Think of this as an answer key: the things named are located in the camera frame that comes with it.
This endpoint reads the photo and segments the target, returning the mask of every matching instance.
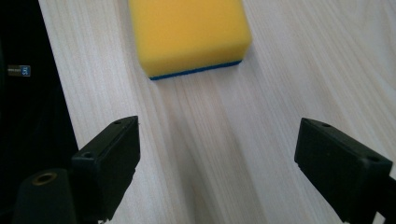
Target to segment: light wood surface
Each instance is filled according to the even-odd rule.
[[[396,161],[394,0],[244,0],[240,65],[160,81],[138,63],[126,0],[40,6],[79,147],[140,119],[111,223],[341,223],[293,160],[302,117]]]

